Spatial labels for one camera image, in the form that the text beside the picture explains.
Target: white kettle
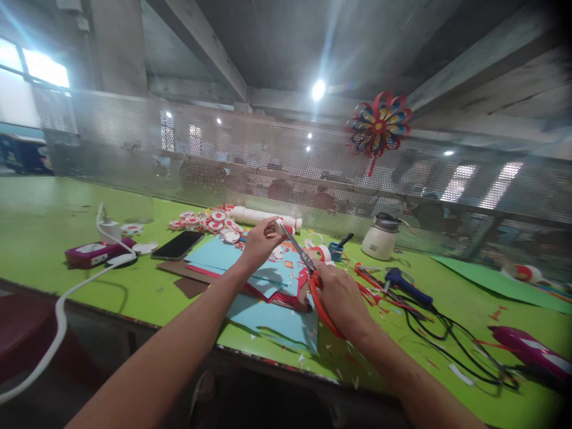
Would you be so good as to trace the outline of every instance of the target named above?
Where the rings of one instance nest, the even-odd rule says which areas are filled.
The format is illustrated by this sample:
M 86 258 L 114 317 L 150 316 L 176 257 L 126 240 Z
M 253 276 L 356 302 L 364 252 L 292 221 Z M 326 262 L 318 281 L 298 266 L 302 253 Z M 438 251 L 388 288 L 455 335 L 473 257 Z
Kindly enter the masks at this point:
M 379 212 L 362 241 L 362 252 L 375 259 L 390 259 L 400 223 L 401 219 Z

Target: background table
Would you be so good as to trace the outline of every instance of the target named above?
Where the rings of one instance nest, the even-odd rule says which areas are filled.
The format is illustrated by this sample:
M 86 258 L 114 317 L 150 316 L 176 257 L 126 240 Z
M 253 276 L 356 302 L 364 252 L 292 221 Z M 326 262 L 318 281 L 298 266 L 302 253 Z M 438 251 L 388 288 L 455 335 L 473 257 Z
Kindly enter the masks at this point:
M 95 215 L 100 201 L 118 222 L 137 216 L 138 210 L 144 210 L 150 203 L 146 196 L 66 178 L 1 179 L 0 278 L 43 293 L 60 295 L 101 270 L 101 267 L 88 271 L 68 270 L 64 258 L 68 248 L 98 239 Z M 153 209 L 155 222 L 146 225 L 143 235 L 135 237 L 136 241 L 154 240 L 164 244 L 176 234 L 167 229 L 168 221 L 176 219 L 183 211 L 199 210 L 159 199 L 153 199 Z M 301 243 L 306 235 L 303 231 L 299 238 Z M 367 266 L 403 269 L 415 278 L 419 288 L 433 296 L 439 311 L 464 325 L 479 339 L 493 341 L 487 326 L 495 322 L 489 315 L 503 305 L 508 310 L 502 312 L 498 324 L 522 329 L 570 358 L 568 335 L 572 319 L 569 316 L 493 295 L 424 254 L 404 251 L 403 255 L 394 254 L 391 261 L 381 262 L 364 255 L 359 250 L 359 243 L 348 243 L 345 250 L 348 257 L 354 259 L 352 266 L 357 260 Z M 179 277 L 156 269 L 157 264 L 158 261 L 147 256 L 141 257 L 137 264 L 111 271 L 74 293 L 71 299 L 108 315 L 163 326 L 191 301 L 173 285 Z M 503 389 L 500 396 L 496 386 L 478 380 L 475 386 L 469 387 L 449 370 L 450 362 L 443 355 L 426 346 L 408 329 L 404 314 L 391 310 L 388 303 L 383 306 L 390 309 L 390 313 L 384 313 L 385 320 L 379 316 L 379 308 L 368 306 L 372 317 L 484 422 L 506 428 L 538 427 L 561 404 L 557 394 L 528 381 L 521 384 L 520 393 Z M 323 326 L 318 335 L 319 356 L 304 352 L 305 359 L 301 363 L 300 352 L 283 349 L 262 337 L 251 339 L 250 332 L 231 323 L 223 326 L 217 347 L 240 352 L 264 365 L 289 368 L 310 378 L 337 380 L 345 388 L 353 389 L 352 381 L 359 377 L 360 391 L 391 393 L 356 350 Z M 467 339 L 464 343 L 472 348 Z M 463 363 L 470 364 L 452 340 L 444 345 Z M 491 347 L 489 350 L 502 363 L 519 363 L 509 352 Z M 338 369 L 343 380 L 337 374 Z

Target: orange scissors handle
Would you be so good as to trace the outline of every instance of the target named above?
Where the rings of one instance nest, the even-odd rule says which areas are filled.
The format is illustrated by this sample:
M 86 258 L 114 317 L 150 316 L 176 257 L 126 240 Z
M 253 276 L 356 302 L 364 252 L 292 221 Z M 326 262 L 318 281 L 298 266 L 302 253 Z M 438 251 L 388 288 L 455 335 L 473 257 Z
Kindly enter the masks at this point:
M 321 289 L 323 285 L 322 285 L 322 280 L 318 276 L 317 272 L 314 272 L 312 274 L 309 283 L 310 283 L 310 292 L 312 293 L 312 297 L 314 298 L 314 305 L 316 306 L 316 311 L 318 312 L 318 316 L 320 317 L 320 319 L 322 319 L 322 322 L 324 322 L 324 324 L 329 328 L 330 331 L 334 333 L 336 337 L 345 340 L 346 338 L 344 334 L 342 334 L 340 330 L 335 327 L 334 323 L 329 318 L 328 314 L 326 313 L 326 310 L 324 309 L 322 303 L 320 302 L 320 298 L 318 296 L 318 289 Z

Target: paper flower decoration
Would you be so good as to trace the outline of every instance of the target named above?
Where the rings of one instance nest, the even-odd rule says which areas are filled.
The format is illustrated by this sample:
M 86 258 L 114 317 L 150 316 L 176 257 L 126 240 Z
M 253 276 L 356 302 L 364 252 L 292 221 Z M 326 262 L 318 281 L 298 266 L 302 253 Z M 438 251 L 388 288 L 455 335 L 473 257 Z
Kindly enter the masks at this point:
M 395 150 L 401 146 L 401 137 L 411 130 L 407 121 L 411 109 L 405 108 L 407 96 L 392 98 L 390 91 L 375 97 L 373 107 L 366 102 L 356 107 L 356 116 L 346 123 L 346 131 L 353 133 L 347 146 L 354 155 L 364 154 L 372 158 L 368 176 L 374 172 L 375 161 L 385 150 Z

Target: red stool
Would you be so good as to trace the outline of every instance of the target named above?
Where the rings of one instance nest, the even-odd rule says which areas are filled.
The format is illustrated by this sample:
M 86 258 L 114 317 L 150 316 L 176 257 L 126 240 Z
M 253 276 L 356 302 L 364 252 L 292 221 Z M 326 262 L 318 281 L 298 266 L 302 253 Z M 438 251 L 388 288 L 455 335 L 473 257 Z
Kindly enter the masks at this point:
M 54 306 L 27 295 L 0 297 L 0 384 L 33 370 L 48 350 L 57 330 Z M 69 326 L 50 365 L 88 387 L 105 382 Z

